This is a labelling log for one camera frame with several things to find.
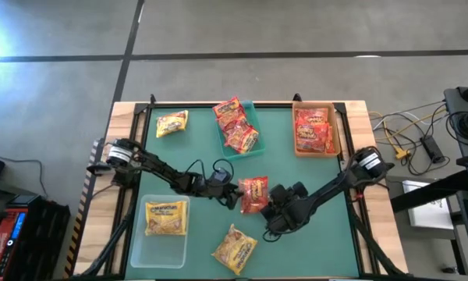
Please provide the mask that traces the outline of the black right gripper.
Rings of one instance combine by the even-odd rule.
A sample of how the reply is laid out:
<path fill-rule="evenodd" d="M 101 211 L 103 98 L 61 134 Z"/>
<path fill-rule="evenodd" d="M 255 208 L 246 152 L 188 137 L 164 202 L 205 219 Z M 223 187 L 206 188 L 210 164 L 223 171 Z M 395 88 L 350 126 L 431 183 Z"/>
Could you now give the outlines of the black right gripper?
<path fill-rule="evenodd" d="M 274 215 L 265 217 L 266 230 L 272 234 L 280 234 L 282 230 L 295 230 L 301 228 L 310 220 L 310 213 L 315 200 L 312 197 L 295 199 L 280 208 L 280 215 L 274 215 L 272 203 L 265 205 L 260 213 Z"/>

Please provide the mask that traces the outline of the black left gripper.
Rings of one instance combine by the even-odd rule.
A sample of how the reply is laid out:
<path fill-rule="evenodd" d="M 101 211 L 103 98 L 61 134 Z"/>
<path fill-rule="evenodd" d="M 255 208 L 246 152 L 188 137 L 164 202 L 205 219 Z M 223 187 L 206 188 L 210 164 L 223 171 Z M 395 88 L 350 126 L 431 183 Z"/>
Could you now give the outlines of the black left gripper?
<path fill-rule="evenodd" d="M 222 182 L 216 179 L 202 179 L 194 186 L 196 197 L 208 197 L 218 199 L 218 203 L 229 210 L 233 210 L 240 196 L 244 195 L 242 189 L 230 182 Z"/>

